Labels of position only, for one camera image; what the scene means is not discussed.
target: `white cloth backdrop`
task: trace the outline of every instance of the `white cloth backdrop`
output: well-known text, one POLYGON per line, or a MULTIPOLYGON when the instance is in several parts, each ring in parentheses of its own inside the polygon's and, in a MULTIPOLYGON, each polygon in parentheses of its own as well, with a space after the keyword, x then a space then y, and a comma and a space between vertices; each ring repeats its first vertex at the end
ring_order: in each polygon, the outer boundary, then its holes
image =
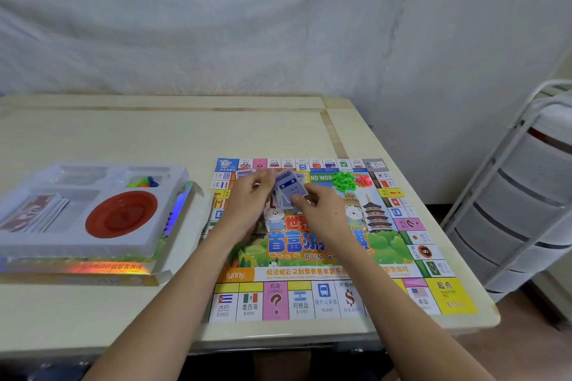
POLYGON ((318 92, 361 110, 404 0, 0 0, 0 93, 318 92))

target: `dollar sign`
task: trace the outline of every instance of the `dollar sign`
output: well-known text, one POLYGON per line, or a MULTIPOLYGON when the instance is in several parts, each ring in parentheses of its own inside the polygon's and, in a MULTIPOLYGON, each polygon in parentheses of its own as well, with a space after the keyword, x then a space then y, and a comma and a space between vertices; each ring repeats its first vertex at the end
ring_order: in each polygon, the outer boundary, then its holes
POLYGON ((352 297, 352 291, 346 291, 346 301, 348 302, 350 307, 354 306, 354 303, 356 302, 355 298, 352 297))

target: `table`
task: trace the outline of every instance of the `table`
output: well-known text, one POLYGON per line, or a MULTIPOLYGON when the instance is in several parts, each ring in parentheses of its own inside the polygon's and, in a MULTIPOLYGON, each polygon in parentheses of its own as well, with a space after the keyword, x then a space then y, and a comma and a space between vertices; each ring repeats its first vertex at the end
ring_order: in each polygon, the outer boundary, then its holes
MULTIPOLYGON (((9 96, 0 99, 0 131, 0 192, 59 161, 178 163, 188 167, 191 179, 208 188, 218 157, 382 157, 479 311, 435 315, 434 319, 454 334, 493 327, 500 320, 487 292, 349 100, 318 96, 9 96)), ((202 208, 210 208, 209 202, 202 208)), ((183 219, 167 259, 170 268, 182 265, 192 250, 190 241, 203 224, 190 215, 183 219)), ((0 355, 100 353, 158 291, 153 287, 0 285, 0 355)), ((204 324, 193 349, 373 340, 376 334, 369 319, 204 324)))

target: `monopoly-style board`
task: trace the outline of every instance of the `monopoly-style board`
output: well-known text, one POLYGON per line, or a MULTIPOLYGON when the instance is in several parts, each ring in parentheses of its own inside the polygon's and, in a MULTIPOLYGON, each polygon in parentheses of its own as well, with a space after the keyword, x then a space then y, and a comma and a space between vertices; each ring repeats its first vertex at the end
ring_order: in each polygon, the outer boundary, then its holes
MULTIPOLYGON (((240 169, 292 168, 306 182, 339 188, 348 226, 394 282, 430 315, 477 313, 382 159, 219 158, 211 215, 201 240, 224 213, 240 169), (348 172, 336 186, 335 172, 348 172)), ((218 277, 209 322, 368 316, 344 268, 304 216, 271 200, 249 238, 236 245, 218 277)))

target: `question mark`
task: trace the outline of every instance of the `question mark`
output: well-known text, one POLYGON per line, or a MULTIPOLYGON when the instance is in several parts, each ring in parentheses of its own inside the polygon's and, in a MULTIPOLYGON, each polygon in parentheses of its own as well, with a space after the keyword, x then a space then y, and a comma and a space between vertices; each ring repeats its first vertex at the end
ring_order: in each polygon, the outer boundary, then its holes
POLYGON ((278 303, 280 303, 281 301, 282 301, 282 296, 279 293, 276 293, 272 295, 272 297, 270 297, 270 302, 274 303, 274 307, 276 307, 276 310, 274 311, 275 315, 278 315, 278 303))

